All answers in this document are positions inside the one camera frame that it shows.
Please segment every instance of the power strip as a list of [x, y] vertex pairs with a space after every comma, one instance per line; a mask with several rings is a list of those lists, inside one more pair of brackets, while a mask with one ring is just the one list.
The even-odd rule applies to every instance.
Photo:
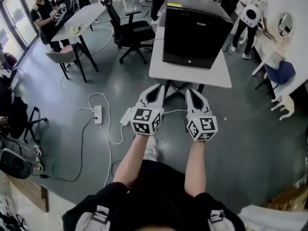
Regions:
[[94, 107], [94, 116], [97, 118], [94, 120], [96, 125], [101, 125], [103, 123], [103, 108], [101, 105]]

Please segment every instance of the yellow sticker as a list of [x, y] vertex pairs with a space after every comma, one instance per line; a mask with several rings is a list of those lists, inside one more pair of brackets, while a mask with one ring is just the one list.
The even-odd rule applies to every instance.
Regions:
[[180, 5], [180, 4], [178, 4], [178, 3], [168, 3], [167, 4], [168, 6], [171, 6], [171, 7], [179, 7], [179, 8], [181, 8], [182, 7], [182, 5]]

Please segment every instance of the wooden plank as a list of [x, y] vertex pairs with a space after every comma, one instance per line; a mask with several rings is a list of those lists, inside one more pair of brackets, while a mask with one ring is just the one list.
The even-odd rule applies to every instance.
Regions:
[[16, 179], [7, 175], [9, 181], [35, 206], [44, 211], [49, 212], [48, 190], [34, 181], [28, 179]]

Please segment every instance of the chair armrest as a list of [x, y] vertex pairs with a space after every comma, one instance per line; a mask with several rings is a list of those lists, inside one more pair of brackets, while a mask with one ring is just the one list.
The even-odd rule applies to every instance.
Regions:
[[147, 31], [147, 30], [151, 30], [151, 29], [152, 29], [151, 26], [143, 26], [143, 27], [135, 28], [135, 29], [133, 29], [133, 31], [134, 31], [134, 33], [137, 33], [137, 32]]
[[137, 13], [141, 13], [141, 11], [140, 10], [135, 10], [135, 11], [131, 11], [131, 12], [126, 12], [125, 16], [134, 15], [134, 14], [137, 14]]

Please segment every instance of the pink seat cushion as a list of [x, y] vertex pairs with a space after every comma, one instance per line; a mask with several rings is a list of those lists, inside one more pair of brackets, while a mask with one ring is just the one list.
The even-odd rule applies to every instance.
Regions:
[[60, 53], [67, 53], [71, 51], [72, 49], [73, 49], [72, 45], [67, 45], [60, 51]]

